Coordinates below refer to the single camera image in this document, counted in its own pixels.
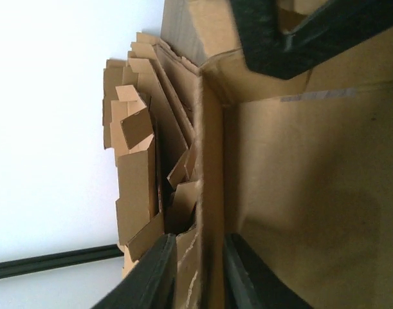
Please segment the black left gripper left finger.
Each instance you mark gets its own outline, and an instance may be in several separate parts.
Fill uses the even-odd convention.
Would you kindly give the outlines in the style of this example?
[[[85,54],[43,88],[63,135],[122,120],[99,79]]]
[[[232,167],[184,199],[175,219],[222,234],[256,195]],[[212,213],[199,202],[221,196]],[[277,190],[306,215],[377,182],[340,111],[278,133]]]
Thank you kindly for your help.
[[[143,255],[127,277],[94,308],[174,308],[176,277],[176,236],[165,234]]]

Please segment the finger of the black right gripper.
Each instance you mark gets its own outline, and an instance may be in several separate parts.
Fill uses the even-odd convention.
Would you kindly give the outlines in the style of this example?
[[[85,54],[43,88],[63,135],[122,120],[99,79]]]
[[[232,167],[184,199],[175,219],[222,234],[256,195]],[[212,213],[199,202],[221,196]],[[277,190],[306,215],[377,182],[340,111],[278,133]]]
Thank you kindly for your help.
[[[231,1],[247,68],[289,80],[393,27],[393,1],[327,1],[280,30],[276,1]]]

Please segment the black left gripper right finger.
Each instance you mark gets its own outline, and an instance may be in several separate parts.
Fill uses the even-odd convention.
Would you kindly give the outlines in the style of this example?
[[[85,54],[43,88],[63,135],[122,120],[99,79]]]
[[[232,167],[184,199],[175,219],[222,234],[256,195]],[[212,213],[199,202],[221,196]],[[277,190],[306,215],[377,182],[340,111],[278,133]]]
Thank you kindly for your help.
[[[311,309],[263,262],[240,234],[223,245],[226,308]]]

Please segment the brown cardboard box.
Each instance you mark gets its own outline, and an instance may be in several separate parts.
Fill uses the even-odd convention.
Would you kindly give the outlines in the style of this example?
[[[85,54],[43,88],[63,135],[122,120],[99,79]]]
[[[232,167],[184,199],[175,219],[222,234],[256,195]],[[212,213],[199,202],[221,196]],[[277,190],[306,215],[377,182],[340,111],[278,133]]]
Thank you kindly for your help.
[[[327,1],[276,1],[283,32]],[[250,71],[231,1],[166,1],[161,35],[194,61],[197,277],[226,308],[240,234],[312,308],[393,308],[393,27],[289,80]]]

